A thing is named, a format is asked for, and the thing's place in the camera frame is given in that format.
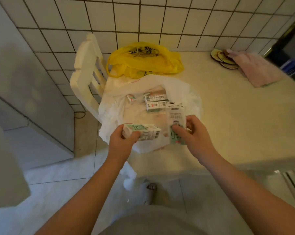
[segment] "person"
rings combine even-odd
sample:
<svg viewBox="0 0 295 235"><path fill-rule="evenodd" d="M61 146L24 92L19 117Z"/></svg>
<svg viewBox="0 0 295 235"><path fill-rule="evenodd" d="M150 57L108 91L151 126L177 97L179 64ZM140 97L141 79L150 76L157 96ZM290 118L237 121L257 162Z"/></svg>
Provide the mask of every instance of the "person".
<svg viewBox="0 0 295 235"><path fill-rule="evenodd" d="M187 117L186 130L172 129L186 142L189 151L205 166L254 234L295 235L295 208L271 194L226 161L215 149L204 124ZM37 232L36 235L91 234L98 215L130 155L139 133L123 139L123 125L110 137L107 159L92 178ZM186 217L161 205L142 205L128 211L100 234L206 234Z"/></svg>

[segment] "plastic bag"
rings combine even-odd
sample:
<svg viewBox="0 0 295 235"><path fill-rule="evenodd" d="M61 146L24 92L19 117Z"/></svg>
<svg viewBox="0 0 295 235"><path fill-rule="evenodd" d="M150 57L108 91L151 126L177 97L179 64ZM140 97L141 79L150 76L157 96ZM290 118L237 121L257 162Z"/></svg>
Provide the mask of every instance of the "plastic bag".
<svg viewBox="0 0 295 235"><path fill-rule="evenodd" d="M191 89L188 83L176 78L148 75L123 87L112 87L108 91L105 91L98 109L99 119L102 122L102 127L99 130L100 137L109 144L110 135L116 127L123 123L130 123L124 120L125 105L126 101L128 101L126 98L127 94L144 93L149 89L159 86L166 90L167 97L170 101L182 102L185 105L186 115L194 114L200 118L202 110L201 99ZM139 153L148 153L164 147L169 143L169 137L160 134L157 139L136 142L132 149Z"/></svg>
<svg viewBox="0 0 295 235"><path fill-rule="evenodd" d="M109 64L113 66L111 73L108 70ZM179 73L183 70L179 53L147 42L135 42L114 51L106 65L106 71L111 77L125 75L134 79L149 74Z"/></svg>

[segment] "pink towel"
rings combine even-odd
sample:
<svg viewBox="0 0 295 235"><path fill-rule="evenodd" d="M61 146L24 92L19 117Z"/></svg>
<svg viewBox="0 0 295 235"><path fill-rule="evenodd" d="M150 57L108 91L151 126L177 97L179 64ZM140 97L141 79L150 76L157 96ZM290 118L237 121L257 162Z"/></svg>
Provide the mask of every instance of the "pink towel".
<svg viewBox="0 0 295 235"><path fill-rule="evenodd" d="M227 52L229 53L228 57L232 58L239 65L254 87L261 87L287 77L283 71L260 55L236 52L230 49L227 49Z"/></svg>

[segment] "white chair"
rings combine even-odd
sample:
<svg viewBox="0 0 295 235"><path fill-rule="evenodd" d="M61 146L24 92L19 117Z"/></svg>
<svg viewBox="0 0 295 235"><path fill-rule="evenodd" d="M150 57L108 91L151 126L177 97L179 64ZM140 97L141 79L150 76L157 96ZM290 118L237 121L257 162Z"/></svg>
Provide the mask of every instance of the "white chair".
<svg viewBox="0 0 295 235"><path fill-rule="evenodd" d="M95 65L97 61L105 78L103 78ZM108 75L106 63L95 35L88 34L87 39L80 44L74 62L74 69L75 72L72 73L70 79L71 89L87 110L100 121L98 118L99 104L93 97L89 85L102 98Z"/></svg>

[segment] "forearm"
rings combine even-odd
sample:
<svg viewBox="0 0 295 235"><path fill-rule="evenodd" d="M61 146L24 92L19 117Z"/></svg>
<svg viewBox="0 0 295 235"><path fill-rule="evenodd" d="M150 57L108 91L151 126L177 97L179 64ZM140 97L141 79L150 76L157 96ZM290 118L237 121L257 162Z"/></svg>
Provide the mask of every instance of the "forearm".
<svg viewBox="0 0 295 235"><path fill-rule="evenodd" d="M92 178L57 212L36 235L88 235L122 165L106 160Z"/></svg>
<svg viewBox="0 0 295 235"><path fill-rule="evenodd" d="M295 235L295 209L220 155L203 162L254 234Z"/></svg>

